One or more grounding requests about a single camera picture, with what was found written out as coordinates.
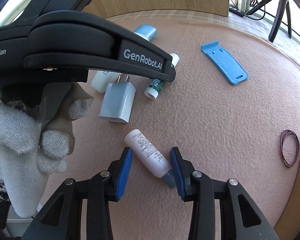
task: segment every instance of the brown cardboard edge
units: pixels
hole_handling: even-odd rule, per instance
[[[280,240],[293,240],[300,231],[300,163],[290,198],[274,230]]]

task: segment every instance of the blue plastic holder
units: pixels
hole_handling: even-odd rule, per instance
[[[235,86],[249,77],[235,58],[219,45],[219,41],[203,44],[201,50],[217,66],[231,85]]]

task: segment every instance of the lip balm tube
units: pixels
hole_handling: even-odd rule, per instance
[[[171,62],[172,64],[171,65],[173,67],[176,67],[180,58],[175,53],[171,53],[170,55],[172,56],[172,62]],[[162,81],[160,79],[152,80],[152,82],[150,83],[150,85],[147,87],[147,89],[145,91],[145,95],[151,99],[156,99],[165,83],[166,83],[165,81]]]
[[[170,188],[176,187],[170,163],[140,130],[132,130],[124,141],[154,176],[161,178]]]
[[[151,25],[143,24],[136,28],[133,33],[147,41],[151,41],[157,34],[157,29]],[[108,84],[114,83],[121,75],[122,73],[99,70],[91,82],[91,87],[103,94],[106,92]]]

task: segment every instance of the tripod leg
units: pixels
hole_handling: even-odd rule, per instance
[[[287,11],[287,19],[288,19],[288,35],[291,38],[292,37],[292,27],[291,27],[291,11],[290,11],[289,1],[287,1],[286,11]]]
[[[272,0],[262,0],[260,3],[259,3],[259,6],[258,8],[252,8],[250,11],[248,11],[246,13],[246,15],[252,15],[254,14],[256,11],[258,11],[260,8],[262,8],[265,4],[267,4],[268,2],[271,2]]]
[[[279,0],[277,14],[275,16],[275,19],[274,19],[274,22],[273,22],[273,25],[272,25],[272,29],[271,29],[270,34],[269,34],[269,41],[270,42],[274,41],[274,38],[276,37],[276,35],[278,33],[278,30],[280,28],[280,24],[281,24],[281,21],[282,21],[282,17],[283,17],[283,14],[284,14],[284,10],[286,8],[287,1],[288,0]]]

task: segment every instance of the gloved hand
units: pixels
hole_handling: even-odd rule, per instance
[[[73,152],[75,143],[72,121],[86,116],[92,102],[78,83],[71,84],[48,121],[30,117],[20,102],[9,104],[12,107],[0,102],[0,181],[19,216],[34,215],[49,174],[66,171],[64,157]],[[40,107],[41,112],[50,111],[45,104]]]

